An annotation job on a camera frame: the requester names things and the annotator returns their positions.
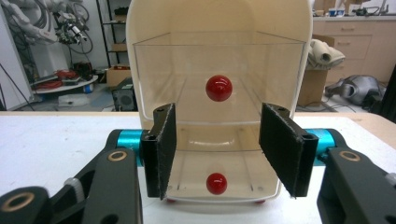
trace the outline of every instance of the clear plastic panel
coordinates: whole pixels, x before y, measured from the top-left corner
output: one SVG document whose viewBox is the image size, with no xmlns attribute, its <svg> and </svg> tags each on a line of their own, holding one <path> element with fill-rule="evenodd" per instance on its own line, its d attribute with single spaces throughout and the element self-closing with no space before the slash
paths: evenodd
<svg viewBox="0 0 396 224">
<path fill-rule="evenodd" d="M 134 44 L 142 120 L 176 103 L 177 152 L 169 198 L 245 202 L 274 197 L 275 171 L 259 146 L 262 103 L 295 104 L 304 42 L 252 32 L 164 34 Z M 206 82 L 224 75 L 233 84 L 224 102 L 212 101 Z M 211 194 L 206 179 L 223 174 L 227 190 Z"/>
</svg>

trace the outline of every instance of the red object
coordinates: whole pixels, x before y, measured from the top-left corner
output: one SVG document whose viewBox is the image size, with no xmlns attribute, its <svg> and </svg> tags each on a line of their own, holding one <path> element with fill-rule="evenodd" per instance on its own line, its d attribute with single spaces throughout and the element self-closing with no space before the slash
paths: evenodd
<svg viewBox="0 0 396 224">
<path fill-rule="evenodd" d="M 227 179 L 219 173 L 211 174 L 206 180 L 206 188 L 212 194 L 220 195 L 227 189 Z"/>
<path fill-rule="evenodd" d="M 225 76 L 216 75 L 206 82 L 206 94 L 213 101 L 225 101 L 231 93 L 233 93 L 233 84 Z"/>
</svg>

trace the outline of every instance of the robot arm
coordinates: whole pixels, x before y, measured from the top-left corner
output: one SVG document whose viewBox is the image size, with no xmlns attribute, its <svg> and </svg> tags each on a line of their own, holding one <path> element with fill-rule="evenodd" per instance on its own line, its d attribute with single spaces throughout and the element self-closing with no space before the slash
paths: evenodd
<svg viewBox="0 0 396 224">
<path fill-rule="evenodd" d="M 0 0 L 0 3 L 12 17 L 10 22 L 16 23 L 15 25 L 24 31 L 26 40 L 31 44 L 37 40 L 63 44 L 79 44 L 81 38 L 87 40 L 87 37 L 82 34 L 82 31 L 88 30 L 85 20 L 81 19 L 74 7 L 69 7 L 64 1 Z M 21 8 L 37 7 L 41 10 L 41 16 L 37 22 L 32 23 L 32 20 L 25 15 Z M 55 30 L 52 29 L 50 11 L 58 26 Z"/>
<path fill-rule="evenodd" d="M 19 1 L 22 6 L 27 7 L 31 4 L 26 4 L 27 1 Z M 58 37 L 55 33 L 48 30 L 34 26 L 31 20 L 21 11 L 14 3 L 9 3 L 8 0 L 1 0 L 1 5 L 5 7 L 11 14 L 12 19 L 17 23 L 19 27 L 26 33 L 26 39 L 30 43 L 35 43 L 36 40 L 42 39 L 50 43 L 58 41 Z"/>
</svg>

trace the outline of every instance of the white table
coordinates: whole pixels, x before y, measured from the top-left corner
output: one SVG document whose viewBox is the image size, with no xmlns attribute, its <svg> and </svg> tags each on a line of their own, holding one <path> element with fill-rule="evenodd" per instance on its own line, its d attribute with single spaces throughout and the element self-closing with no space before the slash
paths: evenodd
<svg viewBox="0 0 396 224">
<path fill-rule="evenodd" d="M 396 172 L 395 124 L 371 114 L 343 113 L 297 113 L 295 121 L 303 128 L 338 130 L 351 148 L 384 170 Z M 112 130 L 140 128 L 134 112 L 0 112 L 0 123 L 0 195 L 42 186 L 52 196 L 104 147 Z M 282 189 L 276 199 L 264 204 L 202 204 L 147 198 L 144 170 L 139 168 L 144 221 L 320 223 L 316 200 L 323 171 L 324 167 L 314 167 L 306 198 L 291 199 Z"/>
</svg>

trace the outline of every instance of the wire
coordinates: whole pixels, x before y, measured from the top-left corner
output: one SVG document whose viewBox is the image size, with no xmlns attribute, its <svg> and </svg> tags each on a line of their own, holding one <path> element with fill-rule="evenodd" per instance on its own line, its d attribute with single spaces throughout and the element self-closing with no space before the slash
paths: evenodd
<svg viewBox="0 0 396 224">
<path fill-rule="evenodd" d="M 297 107 L 298 107 L 298 109 L 303 110 L 303 111 L 305 111 L 305 112 L 323 112 L 323 111 L 327 111 L 327 110 L 329 110 L 329 109 L 336 109 L 336 108 L 341 108 L 341 107 L 347 107 L 347 108 L 349 108 L 350 110 L 352 110 L 354 113 L 356 113 L 356 110 L 354 110 L 352 107 L 350 107 L 350 104 L 349 104 L 349 105 L 332 105 L 332 106 L 326 105 L 326 103 L 329 102 L 330 98 L 331 98 L 331 97 L 328 97 L 326 101 L 311 102 L 311 103 L 309 103 L 309 104 L 307 104 L 307 105 L 297 105 Z M 314 109 L 307 108 L 308 106 L 310 106 L 310 105 L 312 105 L 312 104 L 317 104 L 317 103 L 322 104 L 325 108 L 320 109 L 320 110 L 314 110 Z"/>
<path fill-rule="evenodd" d="M 12 79 L 12 77 L 9 75 L 9 73 L 6 71 L 6 69 L 3 67 L 3 65 L 0 63 L 1 68 L 3 69 L 3 71 L 6 73 L 6 75 L 8 76 L 9 80 L 11 80 L 11 82 L 14 84 L 15 88 L 17 88 L 17 90 L 20 92 L 21 96 L 23 97 L 23 99 L 25 100 L 25 102 L 30 106 L 30 108 L 35 111 L 32 107 L 32 105 L 29 103 L 29 101 L 26 99 L 26 97 L 23 95 L 22 91 L 20 90 L 20 88 L 17 86 L 17 84 L 14 82 L 14 79 Z"/>
<path fill-rule="evenodd" d="M 81 52 L 81 51 L 77 51 L 77 50 L 73 49 L 72 47 L 70 47 L 70 45 L 67 45 L 67 47 L 70 48 L 71 50 L 73 50 L 73 52 L 75 52 L 75 53 L 77 53 L 77 54 L 89 54 L 89 53 L 91 53 L 92 50 L 93 50 L 93 43 L 92 43 L 91 37 L 87 34 L 87 32 L 85 32 L 85 31 L 81 31 L 81 32 L 84 32 L 85 36 L 87 36 L 89 42 L 91 43 L 90 49 L 89 49 L 88 51 L 82 51 L 82 52 Z"/>
<path fill-rule="evenodd" d="M 2 96 L 2 98 L 3 98 L 3 104 L 2 104 L 2 106 L 3 106 L 3 108 L 4 108 L 5 110 L 7 110 L 6 98 L 4 98 L 4 93 L 3 93 L 3 88 L 1 88 L 1 83 L 0 83 L 0 92 L 1 92 L 1 96 Z"/>
</svg>

